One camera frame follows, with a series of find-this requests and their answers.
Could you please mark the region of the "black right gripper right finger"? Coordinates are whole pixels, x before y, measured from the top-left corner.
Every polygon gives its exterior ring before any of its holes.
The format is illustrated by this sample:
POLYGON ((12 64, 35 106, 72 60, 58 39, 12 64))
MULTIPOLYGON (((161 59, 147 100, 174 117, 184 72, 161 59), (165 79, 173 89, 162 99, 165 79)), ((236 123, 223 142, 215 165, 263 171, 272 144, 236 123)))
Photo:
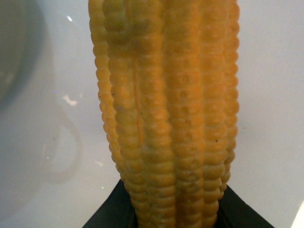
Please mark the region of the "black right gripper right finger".
POLYGON ((218 228, 271 228, 271 224, 247 205, 229 186, 219 200, 218 228))

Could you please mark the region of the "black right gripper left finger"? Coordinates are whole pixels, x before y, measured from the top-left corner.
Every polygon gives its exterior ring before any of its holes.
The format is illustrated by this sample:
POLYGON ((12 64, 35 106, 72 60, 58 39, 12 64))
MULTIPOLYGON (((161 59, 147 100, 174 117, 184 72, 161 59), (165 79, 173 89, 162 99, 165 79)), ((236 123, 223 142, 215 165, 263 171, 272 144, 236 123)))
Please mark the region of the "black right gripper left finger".
POLYGON ((137 217, 130 195, 119 180, 109 197, 84 224, 85 228, 136 228, 137 217))

